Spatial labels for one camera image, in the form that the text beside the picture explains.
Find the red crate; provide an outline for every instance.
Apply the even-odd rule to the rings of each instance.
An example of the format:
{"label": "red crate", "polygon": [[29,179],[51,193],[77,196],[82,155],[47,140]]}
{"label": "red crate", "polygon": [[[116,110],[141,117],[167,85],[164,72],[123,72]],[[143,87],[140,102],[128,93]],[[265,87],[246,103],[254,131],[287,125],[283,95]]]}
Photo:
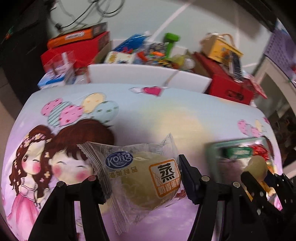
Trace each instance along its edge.
{"label": "red crate", "polygon": [[251,90],[235,82],[217,62],[205,57],[201,53],[195,52],[193,55],[212,78],[212,82],[206,91],[207,94],[242,104],[250,104],[254,98],[254,93]]}

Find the blue balloon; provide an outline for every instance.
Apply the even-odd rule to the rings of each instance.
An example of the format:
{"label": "blue balloon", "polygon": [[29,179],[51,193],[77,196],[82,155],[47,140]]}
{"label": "blue balloon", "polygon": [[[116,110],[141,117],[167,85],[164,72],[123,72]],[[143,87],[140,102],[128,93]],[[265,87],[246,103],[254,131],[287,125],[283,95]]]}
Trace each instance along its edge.
{"label": "blue balloon", "polygon": [[106,124],[113,120],[119,112],[119,106],[115,101],[104,101],[100,103],[91,113],[92,119]]}

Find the orange box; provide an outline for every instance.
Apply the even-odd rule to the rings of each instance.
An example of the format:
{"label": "orange box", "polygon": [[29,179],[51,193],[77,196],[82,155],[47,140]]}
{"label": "orange box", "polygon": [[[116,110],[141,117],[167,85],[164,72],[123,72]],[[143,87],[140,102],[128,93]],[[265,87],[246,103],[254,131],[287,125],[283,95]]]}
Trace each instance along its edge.
{"label": "orange box", "polygon": [[85,29],[80,29],[74,32],[66,33],[56,38],[50,39],[47,42],[47,48],[51,49],[76,41],[92,39],[105,31],[107,31],[107,22],[99,23],[91,27],[87,27]]}

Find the plastic wrapper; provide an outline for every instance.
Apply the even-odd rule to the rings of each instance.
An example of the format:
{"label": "plastic wrapper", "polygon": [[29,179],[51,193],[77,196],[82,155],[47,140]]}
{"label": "plastic wrapper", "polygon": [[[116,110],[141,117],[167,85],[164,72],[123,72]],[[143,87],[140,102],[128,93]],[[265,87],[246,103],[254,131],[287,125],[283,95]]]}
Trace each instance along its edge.
{"label": "plastic wrapper", "polygon": [[129,225],[150,211],[186,195],[180,190],[178,152],[171,134],[162,143],[119,147],[86,142],[78,146],[99,177],[118,234],[128,232]]}

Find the brown hair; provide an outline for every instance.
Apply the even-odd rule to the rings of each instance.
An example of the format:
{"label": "brown hair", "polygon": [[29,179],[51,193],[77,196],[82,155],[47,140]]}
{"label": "brown hair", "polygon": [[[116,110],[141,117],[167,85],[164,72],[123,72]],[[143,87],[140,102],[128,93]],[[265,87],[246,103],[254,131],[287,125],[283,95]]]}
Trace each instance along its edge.
{"label": "brown hair", "polygon": [[[50,142],[54,135],[51,133],[50,129],[46,126],[39,125],[32,129],[29,134],[23,139],[19,148],[16,152],[16,157],[12,163],[11,174],[9,175],[10,185],[15,189],[16,195],[19,194],[19,186],[22,184],[21,178],[26,177],[27,173],[22,168],[22,159],[26,154],[29,146],[34,142],[46,141]],[[48,165],[49,156],[45,154],[43,150],[40,158],[41,171],[32,175],[35,182],[38,184],[37,197],[43,197],[44,189],[49,188],[48,184],[52,177],[51,166]]]}
{"label": "brown hair", "polygon": [[76,124],[62,129],[48,144],[47,150],[50,158],[52,158],[56,153],[65,150],[67,156],[78,160],[77,154],[80,154],[82,159],[85,161],[87,157],[80,150],[77,144],[83,144],[87,141],[113,145],[114,135],[99,121],[82,119]]}

